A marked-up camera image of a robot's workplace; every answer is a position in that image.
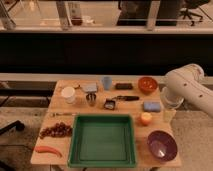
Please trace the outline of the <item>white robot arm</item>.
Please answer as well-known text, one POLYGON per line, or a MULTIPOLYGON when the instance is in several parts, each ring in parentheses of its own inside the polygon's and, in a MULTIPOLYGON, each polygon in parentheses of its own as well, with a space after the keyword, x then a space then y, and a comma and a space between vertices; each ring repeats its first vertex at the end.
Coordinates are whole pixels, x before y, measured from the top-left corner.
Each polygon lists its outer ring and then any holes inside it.
POLYGON ((201 84, 204 70, 198 64, 188 64, 169 71, 160 98, 165 108, 177 109, 187 100, 213 118, 213 90, 201 84))

